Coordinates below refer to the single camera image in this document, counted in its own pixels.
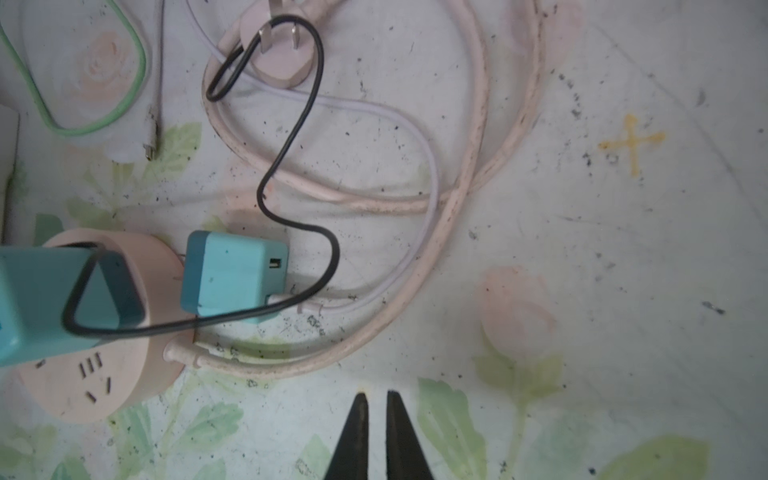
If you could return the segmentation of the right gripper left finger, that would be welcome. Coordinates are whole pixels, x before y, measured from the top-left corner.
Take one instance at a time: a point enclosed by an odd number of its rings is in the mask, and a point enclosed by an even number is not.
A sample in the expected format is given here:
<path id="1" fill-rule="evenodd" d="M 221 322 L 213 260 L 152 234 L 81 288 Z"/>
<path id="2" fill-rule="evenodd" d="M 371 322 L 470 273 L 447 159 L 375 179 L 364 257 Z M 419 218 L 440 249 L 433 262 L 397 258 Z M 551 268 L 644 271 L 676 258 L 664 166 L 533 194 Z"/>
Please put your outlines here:
<path id="1" fill-rule="evenodd" d="M 325 480 L 367 480 L 369 460 L 369 405 L 358 393 L 327 468 Z"/>

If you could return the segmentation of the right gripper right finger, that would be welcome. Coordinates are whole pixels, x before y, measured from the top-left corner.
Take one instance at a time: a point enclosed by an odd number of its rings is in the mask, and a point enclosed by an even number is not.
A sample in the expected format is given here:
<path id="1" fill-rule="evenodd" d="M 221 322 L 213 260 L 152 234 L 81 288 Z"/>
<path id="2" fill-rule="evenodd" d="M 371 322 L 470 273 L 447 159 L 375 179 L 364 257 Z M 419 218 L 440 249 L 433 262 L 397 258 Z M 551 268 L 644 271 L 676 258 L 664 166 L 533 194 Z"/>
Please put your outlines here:
<path id="1" fill-rule="evenodd" d="M 386 464 L 389 480 L 433 480 L 399 392 L 387 392 Z"/>

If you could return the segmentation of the teal adapter with white cable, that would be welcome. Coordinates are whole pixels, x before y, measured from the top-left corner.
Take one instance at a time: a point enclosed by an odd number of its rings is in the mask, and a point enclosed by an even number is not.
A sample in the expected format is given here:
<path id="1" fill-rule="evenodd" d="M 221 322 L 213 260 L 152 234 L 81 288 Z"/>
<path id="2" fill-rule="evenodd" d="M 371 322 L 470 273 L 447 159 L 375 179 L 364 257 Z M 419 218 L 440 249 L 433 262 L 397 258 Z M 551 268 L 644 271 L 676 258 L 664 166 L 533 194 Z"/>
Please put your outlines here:
<path id="1" fill-rule="evenodd" d="M 200 317 L 253 309 L 285 292 L 288 246 L 197 230 L 187 239 L 181 308 Z"/>

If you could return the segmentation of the round pink socket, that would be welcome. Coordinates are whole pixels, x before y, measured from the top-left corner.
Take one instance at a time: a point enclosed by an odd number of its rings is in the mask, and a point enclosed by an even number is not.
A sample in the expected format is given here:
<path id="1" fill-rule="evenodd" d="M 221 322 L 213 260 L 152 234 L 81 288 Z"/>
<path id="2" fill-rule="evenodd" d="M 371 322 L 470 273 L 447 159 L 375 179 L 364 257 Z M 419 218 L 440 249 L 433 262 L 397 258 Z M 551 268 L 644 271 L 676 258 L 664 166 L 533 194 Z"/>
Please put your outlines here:
<path id="1" fill-rule="evenodd" d="M 141 233 L 77 228 L 53 236 L 40 247 L 65 246 L 89 247 L 91 257 L 66 302 L 63 326 L 98 343 L 15 367 L 28 393 L 48 414 L 69 423 L 90 423 L 168 388 L 183 366 L 166 356 L 167 346 L 176 339 L 190 342 L 194 333 L 166 328 L 190 316 L 180 305 L 182 262 L 161 240 Z M 145 316 L 134 327 L 94 329 L 75 319 L 89 278 L 109 251 L 125 259 L 142 301 Z"/>

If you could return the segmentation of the teal adapter with black cable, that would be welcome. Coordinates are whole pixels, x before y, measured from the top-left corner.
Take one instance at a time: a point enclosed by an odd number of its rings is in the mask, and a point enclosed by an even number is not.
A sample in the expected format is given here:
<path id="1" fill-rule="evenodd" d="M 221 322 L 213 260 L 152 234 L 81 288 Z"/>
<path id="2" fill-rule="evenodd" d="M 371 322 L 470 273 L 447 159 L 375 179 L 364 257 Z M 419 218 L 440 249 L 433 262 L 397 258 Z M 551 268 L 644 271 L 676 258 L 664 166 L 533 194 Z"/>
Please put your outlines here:
<path id="1" fill-rule="evenodd" d="M 13 366 L 87 350 L 98 341 L 69 333 L 62 315 L 91 257 L 84 246 L 1 249 L 1 365 Z M 96 264 L 76 310 L 94 329 L 134 327 L 145 313 L 128 265 L 117 252 Z"/>

